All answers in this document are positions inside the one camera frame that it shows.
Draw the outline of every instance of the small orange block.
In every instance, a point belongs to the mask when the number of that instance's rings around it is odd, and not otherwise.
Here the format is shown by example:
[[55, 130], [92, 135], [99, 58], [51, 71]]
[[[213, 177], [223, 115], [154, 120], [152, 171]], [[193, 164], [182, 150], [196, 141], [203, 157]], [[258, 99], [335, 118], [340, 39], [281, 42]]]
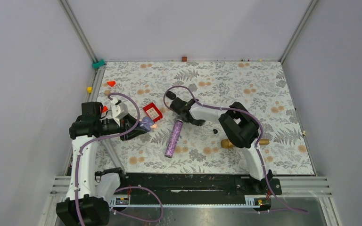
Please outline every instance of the small orange block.
[[113, 87], [116, 84], [116, 81], [108, 81], [107, 84]]
[[103, 109], [102, 109], [102, 113], [104, 113], [107, 110], [108, 110], [108, 108], [106, 106], [104, 106]]

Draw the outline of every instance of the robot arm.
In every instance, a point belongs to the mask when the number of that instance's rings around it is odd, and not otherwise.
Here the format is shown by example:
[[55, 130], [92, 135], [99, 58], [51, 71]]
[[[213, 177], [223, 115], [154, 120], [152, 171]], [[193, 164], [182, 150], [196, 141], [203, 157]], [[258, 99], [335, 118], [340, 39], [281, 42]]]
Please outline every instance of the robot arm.
[[[268, 174], [268, 169], [265, 167], [266, 172], [263, 172], [260, 158], [254, 147], [259, 136], [259, 125], [252, 118], [239, 112], [202, 107], [195, 103], [194, 99], [185, 102], [172, 92], [169, 91], [168, 93], [170, 94], [167, 96], [173, 98], [170, 108], [181, 117], [182, 121], [197, 126], [202, 126], [205, 121], [220, 123], [231, 143], [242, 148], [242, 153], [249, 166], [250, 176], [256, 180], [264, 179], [264, 174]], [[234, 102], [230, 107], [246, 111], [239, 102]]]
[[[72, 139], [73, 164], [82, 145], [86, 142], [104, 135], [119, 134], [129, 130], [136, 119], [128, 114], [127, 106], [114, 99], [112, 102], [113, 119], [101, 119], [100, 102], [82, 103], [82, 115], [69, 129]], [[121, 140], [129, 140], [148, 130], [142, 123], [139, 124], [128, 136], [121, 136]], [[66, 194], [66, 200], [56, 205], [56, 213], [67, 226], [78, 225], [79, 219], [75, 212], [75, 190], [78, 189], [80, 210], [86, 225], [107, 225], [109, 221], [108, 201], [112, 198], [115, 190], [120, 186], [120, 176], [124, 172], [121, 168], [105, 170], [101, 181], [95, 187], [95, 155], [98, 143], [92, 142], [87, 145], [79, 159], [78, 185], [75, 184], [75, 170], [71, 172], [70, 186]]]

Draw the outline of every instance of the cylindrical object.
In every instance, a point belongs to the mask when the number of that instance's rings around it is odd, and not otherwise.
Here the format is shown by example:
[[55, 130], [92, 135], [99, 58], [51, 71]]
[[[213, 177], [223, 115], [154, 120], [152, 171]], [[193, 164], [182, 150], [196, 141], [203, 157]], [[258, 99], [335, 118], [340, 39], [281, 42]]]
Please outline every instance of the cylindrical object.
[[[261, 139], [259, 141], [260, 146], [265, 146], [265, 145], [268, 145], [269, 143], [270, 143], [270, 141], [268, 139]], [[235, 145], [233, 143], [231, 143], [230, 140], [224, 139], [221, 141], [221, 147], [222, 148], [233, 148], [233, 147], [235, 147]]]
[[175, 146], [177, 145], [178, 137], [180, 136], [181, 128], [182, 128], [182, 121], [176, 120], [165, 152], [165, 156], [167, 158], [173, 157]]

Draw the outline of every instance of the gray wall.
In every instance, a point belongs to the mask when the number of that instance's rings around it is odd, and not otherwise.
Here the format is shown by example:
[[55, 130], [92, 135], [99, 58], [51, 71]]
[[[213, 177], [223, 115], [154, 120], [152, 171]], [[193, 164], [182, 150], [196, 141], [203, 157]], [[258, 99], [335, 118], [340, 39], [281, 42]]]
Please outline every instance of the gray wall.
[[58, 1], [0, 0], [0, 226], [37, 225], [91, 78]]
[[281, 56], [310, 0], [69, 0], [105, 60]]
[[284, 68], [343, 225], [362, 225], [362, 1], [320, 1]]

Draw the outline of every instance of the floral tablecloth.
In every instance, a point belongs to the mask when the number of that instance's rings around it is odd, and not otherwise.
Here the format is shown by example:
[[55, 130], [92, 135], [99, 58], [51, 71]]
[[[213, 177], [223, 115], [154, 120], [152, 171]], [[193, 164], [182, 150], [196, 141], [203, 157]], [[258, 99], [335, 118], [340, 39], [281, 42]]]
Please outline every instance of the floral tablecloth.
[[[110, 87], [107, 81], [116, 81]], [[227, 106], [241, 102], [263, 124], [270, 144], [262, 147], [268, 167], [274, 174], [313, 174], [313, 168], [301, 135], [284, 72], [279, 62], [108, 62], [98, 101], [109, 106], [107, 94], [121, 92], [142, 107], [150, 102], [163, 113], [158, 129], [133, 140], [111, 140], [127, 172], [146, 173], [228, 173], [247, 174], [240, 149], [224, 149], [226, 138], [221, 126], [206, 122], [198, 127], [184, 123], [173, 158], [164, 156], [173, 129], [175, 114], [165, 108], [163, 93], [173, 85], [189, 87], [208, 104]], [[189, 93], [181, 88], [173, 92], [183, 100]], [[136, 110], [120, 97], [131, 115]], [[112, 168], [108, 154], [99, 145], [96, 170]]]

